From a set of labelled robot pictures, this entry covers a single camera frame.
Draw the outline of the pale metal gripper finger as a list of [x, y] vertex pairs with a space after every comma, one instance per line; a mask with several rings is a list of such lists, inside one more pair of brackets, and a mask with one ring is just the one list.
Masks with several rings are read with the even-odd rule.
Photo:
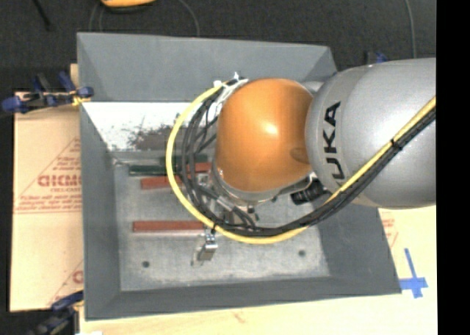
[[200, 267], [205, 262], [210, 262], [217, 249], [218, 244], [215, 235], [211, 231], [203, 231], [196, 239], [190, 265]]

